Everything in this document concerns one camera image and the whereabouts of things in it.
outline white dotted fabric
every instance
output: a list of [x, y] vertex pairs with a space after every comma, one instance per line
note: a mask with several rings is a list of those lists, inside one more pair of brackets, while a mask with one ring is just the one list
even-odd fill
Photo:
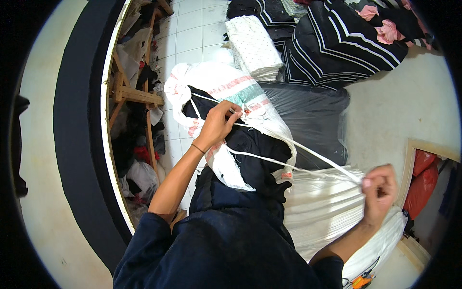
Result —
[[276, 81], [283, 63], [260, 20], [256, 16], [235, 17], [225, 26], [240, 69], [256, 81]]

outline floor tile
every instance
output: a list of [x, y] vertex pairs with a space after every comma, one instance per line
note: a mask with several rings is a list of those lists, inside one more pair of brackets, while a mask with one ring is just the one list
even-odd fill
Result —
[[175, 55], [176, 49], [176, 34], [172, 34], [157, 40], [157, 50], [155, 56], [159, 59], [167, 56]]
[[178, 23], [178, 17], [165, 18], [161, 20], [159, 24], [159, 34], [154, 39], [159, 40], [165, 36], [169, 36], [176, 33], [176, 26]]
[[194, 139], [192, 137], [180, 139], [181, 152], [182, 152], [183, 155], [189, 150], [189, 147], [191, 146], [191, 143], [193, 142], [193, 140]]
[[188, 129], [185, 129], [184, 126], [178, 125], [178, 129], [180, 130], [180, 138], [190, 138], [191, 136], [188, 135]]
[[210, 45], [225, 43], [224, 41], [225, 37], [223, 36], [223, 34], [225, 33], [226, 33], [226, 28], [225, 28], [224, 22], [204, 25], [202, 27], [202, 46], [210, 46]]
[[221, 46], [222, 44], [217, 44], [202, 48], [203, 61], [216, 61], [235, 67], [232, 50], [222, 48]]
[[199, 26], [202, 26], [202, 10], [196, 10], [178, 16], [176, 31], [180, 32]]
[[176, 34], [176, 53], [202, 47], [202, 27], [178, 32]]
[[179, 11], [180, 11], [180, 2], [172, 4], [171, 7], [172, 7], [172, 10], [173, 10], [173, 14], [170, 15], [169, 18], [178, 16]]
[[187, 210], [189, 215], [189, 205], [191, 204], [191, 196], [185, 194], [183, 199], [180, 202], [179, 208], [182, 210]]
[[160, 164], [164, 169], [172, 169], [174, 165], [183, 157], [181, 153], [180, 140], [165, 141], [165, 154], [160, 155]]
[[227, 5], [202, 9], [202, 25], [226, 21]]
[[201, 0], [184, 0], [180, 2], [179, 15], [189, 13], [191, 11], [202, 9]]
[[[189, 147], [191, 146], [191, 143], [193, 142], [193, 138], [182, 138], [180, 139], [181, 142], [181, 151], [183, 155], [188, 151]], [[201, 161], [197, 165], [198, 168], [203, 168], [206, 165], [205, 157], [202, 157]]]
[[165, 92], [161, 92], [160, 95], [162, 96], [162, 98], [164, 99], [164, 105], [163, 106], [160, 106], [160, 110], [161, 111], [167, 111], [167, 110], [171, 110], [173, 108], [172, 104], [170, 103], [170, 101], [167, 99], [167, 97], [165, 96]]
[[202, 8], [228, 5], [228, 0], [202, 0]]
[[169, 57], [159, 59], [159, 61], [157, 62], [157, 65], [159, 65], [160, 67], [159, 80], [161, 82], [166, 82], [167, 79], [170, 77], [170, 73], [173, 67], [175, 67], [175, 59], [175, 55], [171, 55]]
[[197, 176], [201, 174], [203, 169], [204, 168], [196, 168], [194, 170], [193, 177], [191, 178], [191, 181], [189, 182], [189, 185], [188, 185], [189, 194], [191, 196], [194, 196], [194, 191], [196, 189], [196, 179], [197, 179]]
[[202, 48], [197, 48], [176, 55], [176, 63], [197, 63], [202, 62]]
[[162, 115], [162, 121], [164, 122], [165, 140], [177, 140], [180, 138], [180, 131], [178, 130], [178, 123], [173, 118], [173, 110], [168, 110]]

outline white string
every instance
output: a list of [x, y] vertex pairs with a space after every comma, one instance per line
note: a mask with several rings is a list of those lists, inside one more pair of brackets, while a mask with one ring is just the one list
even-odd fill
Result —
[[[204, 97], [202, 95], [199, 95], [197, 93], [191, 93], [192, 95], [195, 95], [197, 97], [200, 97], [200, 98], [204, 98], [204, 99], [208, 99], [208, 100], [211, 100], [211, 101], [214, 101], [216, 103], [220, 103], [219, 101], [215, 100], [215, 99], [211, 99], [211, 98], [207, 98], [207, 97]], [[197, 110], [197, 107], [196, 105], [194, 104], [194, 101], [191, 99], [191, 103], [194, 107], [194, 110], [196, 111], [198, 117], [200, 118], [200, 115], [199, 115], [199, 112]], [[234, 123], [235, 125], [240, 125], [240, 126], [245, 126], [245, 127], [252, 127], [250, 125], [247, 125], [247, 124], [241, 124], [241, 123]], [[282, 140], [285, 140], [285, 141], [288, 141], [288, 142], [291, 142], [292, 144], [296, 145], [297, 147], [307, 151], [308, 153], [312, 154], [313, 156], [319, 158], [320, 160], [328, 163], [329, 165], [331, 165], [332, 167], [334, 167], [335, 169], [337, 169], [338, 171], [340, 171], [341, 173], [345, 174], [346, 176], [348, 176], [350, 179], [347, 179], [347, 178], [342, 178], [342, 177], [339, 177], [339, 176], [335, 176], [335, 175], [329, 175], [329, 174], [325, 174], [325, 173], [319, 173], [319, 172], [313, 172], [313, 171], [309, 171], [309, 170], [305, 170], [305, 169], [299, 169], [295, 166], [291, 166], [289, 164], [286, 164], [286, 163], [283, 163], [283, 162], [280, 162], [280, 161], [277, 161], [277, 160], [274, 160], [274, 159], [269, 159], [269, 158], [265, 158], [265, 157], [261, 157], [261, 156], [258, 156], [258, 155], [255, 155], [255, 154], [250, 154], [250, 153], [245, 153], [245, 152], [237, 152], [231, 148], [229, 148], [227, 145], [225, 145], [225, 148], [232, 152], [233, 154], [244, 154], [244, 155], [248, 155], [248, 156], [253, 156], [253, 157], [256, 157], [256, 158], [259, 158], [259, 159], [262, 159], [262, 160], [267, 160], [269, 162], [272, 162], [272, 163], [275, 163], [275, 164], [279, 164], [279, 165], [282, 165], [282, 166], [288, 166], [296, 171], [299, 171], [299, 172], [306, 172], [308, 174], [311, 174], [313, 176], [318, 176], [318, 177], [331, 177], [331, 178], [336, 178], [336, 179], [339, 179], [339, 180], [343, 180], [343, 181], [353, 181], [355, 184], [358, 184], [360, 185], [361, 184], [361, 179], [358, 178], [357, 176], [353, 175], [352, 173], [350, 173], [349, 171], [345, 170], [344, 168], [342, 168], [341, 166], [339, 166], [338, 164], [334, 163], [333, 161], [329, 160], [328, 158], [318, 154], [317, 152], [305, 147], [304, 145], [290, 139], [290, 138], [287, 138], [283, 135], [278, 135], [278, 137], [280, 137]]]
[[329, 174], [325, 174], [325, 173], [322, 173], [322, 172], [314, 172], [314, 171], [309, 171], [309, 170], [305, 170], [305, 169], [299, 169], [299, 168], [297, 168], [295, 166], [291, 166], [291, 165], [283, 163], [281, 161], [270, 159], [270, 158], [265, 158], [265, 157], [262, 157], [262, 156], [259, 156], [259, 155], [246, 153], [246, 152], [237, 152], [234, 149], [229, 148], [229, 146], [227, 146], [225, 144], [222, 144], [222, 146], [224, 146], [228, 151], [230, 151], [233, 154], [243, 154], [243, 155], [248, 155], [248, 156], [251, 156], [251, 157], [256, 157], [258, 159], [267, 160], [269, 162], [272, 162], [272, 163], [275, 163], [275, 164], [278, 164], [278, 165], [281, 165], [281, 166], [288, 166], [288, 167], [290, 167], [290, 168], [292, 168], [292, 169], [294, 169], [296, 171], [299, 171], [299, 172], [306, 172], [306, 173], [308, 173], [310, 175], [313, 175], [313, 176], [322, 177], [322, 178], [336, 178], [336, 179], [339, 179], [339, 180], [342, 180], [342, 181], [347, 181], [347, 182], [352, 181], [349, 178], [343, 178], [343, 177], [339, 177], [339, 176], [335, 176], [335, 175], [329, 175]]

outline white woven sack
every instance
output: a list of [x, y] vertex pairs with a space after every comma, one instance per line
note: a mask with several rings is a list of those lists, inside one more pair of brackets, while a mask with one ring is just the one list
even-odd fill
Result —
[[[199, 136], [205, 120], [186, 117], [182, 112], [183, 106], [191, 99], [188, 85], [206, 91], [217, 101], [225, 99], [241, 106], [242, 121], [263, 134], [277, 139], [281, 139], [280, 135], [292, 139], [289, 128], [251, 76], [224, 63], [212, 61], [179, 63], [172, 69], [164, 85], [165, 95], [172, 104], [174, 119], [191, 137]], [[222, 146], [223, 143], [214, 145], [206, 152], [208, 165], [225, 185], [238, 190], [254, 191], [254, 188], [244, 182], [234, 157]], [[293, 166], [297, 151], [292, 143], [286, 143], [292, 152], [287, 164]], [[273, 175], [277, 179], [291, 180], [292, 169], [286, 166]]]

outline wooden frame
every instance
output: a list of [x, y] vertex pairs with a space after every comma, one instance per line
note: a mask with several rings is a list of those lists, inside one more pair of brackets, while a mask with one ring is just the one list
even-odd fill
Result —
[[423, 272], [431, 256], [413, 237], [403, 236], [396, 247], [414, 265], [417, 272]]
[[461, 158], [460, 152], [448, 147], [441, 146], [429, 141], [422, 141], [411, 138], [407, 139], [406, 156], [404, 159], [404, 172], [401, 180], [400, 190], [398, 192], [398, 197], [395, 201], [395, 205], [399, 206], [400, 208], [404, 206], [404, 202], [406, 201], [407, 197], [407, 191], [409, 190], [409, 186], [411, 184], [416, 149], [424, 150], [432, 154], [437, 154], [456, 162], [460, 162]]

